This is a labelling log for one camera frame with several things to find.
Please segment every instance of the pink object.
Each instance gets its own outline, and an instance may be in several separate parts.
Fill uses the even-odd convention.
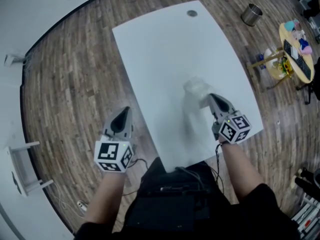
[[[311,46],[310,46],[310,45],[304,47],[303,50],[301,50],[301,49],[299,48],[299,50],[300,50],[300,52],[301,52],[302,54],[304,54],[304,55],[312,54],[312,49],[311,49]]]
[[[294,29],[297,30],[297,31],[301,31],[302,30],[302,27],[301,27],[299,21],[294,21]]]

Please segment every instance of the hand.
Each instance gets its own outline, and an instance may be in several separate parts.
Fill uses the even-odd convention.
[[[225,142],[226,139],[224,137],[222,137],[221,135],[219,135],[219,139],[218,139],[219,143]]]

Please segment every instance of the white tabletop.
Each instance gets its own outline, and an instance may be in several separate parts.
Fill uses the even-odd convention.
[[[22,195],[26,198],[27,193],[25,191],[23,182],[20,181],[18,168],[15,165],[13,154],[8,146],[0,151],[0,164],[2,165],[1,177],[8,183],[7,188],[14,189],[17,195]]]
[[[197,12],[196,17],[187,11]],[[113,29],[134,94],[167,172],[215,155],[209,107],[185,109],[183,85],[198,77],[245,114],[248,138],[263,129],[259,108],[239,59],[199,1],[182,3]]]

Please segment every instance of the forearm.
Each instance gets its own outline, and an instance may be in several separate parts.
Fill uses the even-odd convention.
[[[107,172],[94,194],[84,220],[97,224],[115,223],[125,184],[125,173]]]
[[[224,144],[222,152],[234,192],[241,201],[258,185],[264,183],[263,178],[238,144]]]

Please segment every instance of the blue object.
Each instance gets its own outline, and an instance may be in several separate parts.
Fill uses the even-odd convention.
[[[263,53],[259,53],[257,56],[258,56],[258,59],[259,59],[260,62],[265,59],[265,56],[264,56]],[[260,68],[261,68],[262,70],[266,69],[266,64],[260,65]]]
[[[301,50],[303,50],[305,47],[309,45],[308,41],[304,40],[303,38],[299,40],[299,43],[301,45]]]
[[[291,32],[295,27],[295,23],[292,20],[288,21],[284,24],[284,27],[287,31]]]

